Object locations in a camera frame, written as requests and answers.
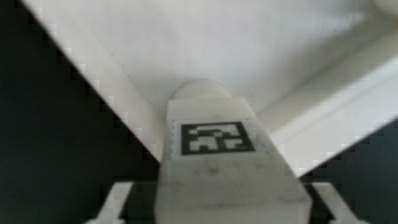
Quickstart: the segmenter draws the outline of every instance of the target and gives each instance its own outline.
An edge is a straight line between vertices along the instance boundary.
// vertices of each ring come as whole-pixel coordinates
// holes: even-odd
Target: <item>black and white square marker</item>
[[[255,150],[241,122],[180,125],[180,155],[251,151]]]

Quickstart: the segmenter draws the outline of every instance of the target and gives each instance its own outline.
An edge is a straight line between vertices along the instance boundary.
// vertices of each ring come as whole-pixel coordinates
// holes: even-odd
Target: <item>white bracket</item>
[[[131,182],[113,184],[97,218],[88,220],[84,224],[124,224],[124,220],[118,219],[118,215],[131,186]]]
[[[312,183],[312,186],[335,218],[330,224],[367,224],[367,222],[356,219],[331,184]]]

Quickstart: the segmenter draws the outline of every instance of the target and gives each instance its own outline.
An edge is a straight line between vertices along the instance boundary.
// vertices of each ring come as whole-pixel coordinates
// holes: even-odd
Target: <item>dark background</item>
[[[395,169],[398,122],[301,178],[333,183],[372,224],[398,223]],[[1,0],[0,224],[83,223],[122,180],[140,183],[122,217],[152,223],[156,174],[157,163],[31,15],[17,1]]]

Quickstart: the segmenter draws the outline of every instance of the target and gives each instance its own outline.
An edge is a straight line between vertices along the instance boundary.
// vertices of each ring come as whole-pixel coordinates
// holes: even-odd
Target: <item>white surface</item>
[[[398,117],[398,30],[259,114],[296,175]]]
[[[241,121],[248,132],[253,132],[250,142],[255,151],[180,155],[175,144],[180,141],[180,124],[225,121]],[[244,99],[170,101],[166,123],[156,224],[307,224],[310,198]]]
[[[282,96],[305,85],[308,77],[328,74],[326,68],[339,67],[339,61],[344,64],[344,56],[394,26],[370,0],[22,2],[156,159],[163,148],[164,103],[187,81],[203,78],[218,81],[232,95],[246,97],[255,112],[273,110],[269,105],[282,109]],[[381,57],[378,70],[388,64]],[[342,71],[347,76],[349,66]],[[333,106],[315,112],[315,105],[326,105],[330,98],[315,98],[317,92],[307,95],[305,102],[315,98],[308,110],[314,115],[307,113],[305,122],[292,128],[287,125],[285,131],[283,122],[276,124],[276,132],[267,131],[296,175],[395,117],[388,97],[395,95],[395,87],[376,91],[342,100],[355,106],[331,101],[340,106],[335,115]],[[372,101],[370,110],[362,111]],[[351,117],[349,122],[339,119],[340,115]]]
[[[367,224],[356,219],[331,184],[312,183],[312,186],[333,215],[335,220],[331,220],[330,224]]]
[[[67,5],[159,116],[177,88],[196,79],[219,82],[259,111],[390,27],[370,0],[67,0]]]

